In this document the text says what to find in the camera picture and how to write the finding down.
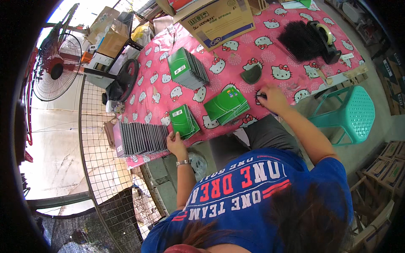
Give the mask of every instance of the woman's left hand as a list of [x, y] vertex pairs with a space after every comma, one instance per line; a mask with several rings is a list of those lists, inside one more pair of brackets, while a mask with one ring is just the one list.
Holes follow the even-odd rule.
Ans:
[[172, 152], [177, 160], [188, 160], [187, 148], [180, 138], [180, 133], [174, 135], [173, 131], [167, 136], [167, 149]]

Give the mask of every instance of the green notebook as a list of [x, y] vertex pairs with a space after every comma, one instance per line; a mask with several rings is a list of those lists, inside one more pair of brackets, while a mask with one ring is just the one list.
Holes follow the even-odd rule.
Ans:
[[221, 125], [250, 109], [244, 96], [231, 87], [204, 104], [210, 120], [218, 120]]
[[187, 140], [200, 130], [193, 114], [186, 104], [174, 109], [169, 113], [173, 131], [180, 132], [180, 137]]
[[203, 64], [184, 47], [170, 55], [167, 63], [172, 80], [186, 88], [196, 90], [209, 82]]

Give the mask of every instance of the woman's right hand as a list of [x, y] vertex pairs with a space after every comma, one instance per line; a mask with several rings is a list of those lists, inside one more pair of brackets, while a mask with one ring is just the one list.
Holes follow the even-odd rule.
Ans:
[[274, 85], [267, 84], [260, 90], [260, 92], [265, 93], [267, 99], [261, 96], [258, 96], [257, 99], [269, 111], [282, 115], [284, 112], [291, 109], [284, 93]]
[[180, 133], [171, 131], [167, 136], [167, 149], [177, 157], [177, 160], [188, 160], [187, 147], [180, 138]]

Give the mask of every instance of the gray pants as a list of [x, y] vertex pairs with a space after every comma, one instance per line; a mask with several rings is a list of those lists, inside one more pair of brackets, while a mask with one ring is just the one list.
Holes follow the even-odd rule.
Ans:
[[209, 141], [217, 170], [223, 169], [227, 163], [250, 150], [266, 147], [290, 150], [302, 157], [295, 138], [272, 115], [267, 115], [244, 129], [250, 148], [234, 134], [224, 134]]

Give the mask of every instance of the hello kitty print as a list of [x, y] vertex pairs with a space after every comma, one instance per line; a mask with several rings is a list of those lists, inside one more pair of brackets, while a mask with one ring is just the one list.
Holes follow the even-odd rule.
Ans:
[[[157, 34], [140, 52], [137, 85], [125, 102], [124, 114], [118, 115], [120, 121], [162, 124], [171, 131], [169, 112], [187, 104], [201, 128], [200, 132], [185, 141], [190, 146], [195, 142], [248, 127], [268, 115], [269, 111], [257, 100], [257, 94], [265, 83], [280, 87], [289, 103], [294, 105], [313, 92], [327, 88], [318, 74], [319, 71], [330, 77], [364, 64], [351, 40], [323, 11], [285, 10], [280, 4], [271, 4], [268, 9], [254, 15], [254, 20], [255, 30], [232, 38], [209, 52], [178, 23]], [[354, 58], [340, 59], [332, 65], [325, 65], [318, 59], [296, 63], [276, 46], [279, 44], [278, 35], [293, 20], [317, 20], [328, 26], [337, 50], [341, 50], [342, 54], [352, 53]], [[185, 47], [201, 61], [209, 84], [191, 90], [172, 80], [167, 58], [180, 47]], [[256, 84], [247, 84], [240, 73], [256, 65], [262, 69], [262, 76]], [[230, 87], [244, 95], [251, 109], [221, 126], [218, 121], [209, 119], [204, 103]], [[144, 157], [140, 155], [136, 157], [136, 163], [132, 161], [128, 164], [139, 166], [147, 160], [167, 154], [162, 152]]]

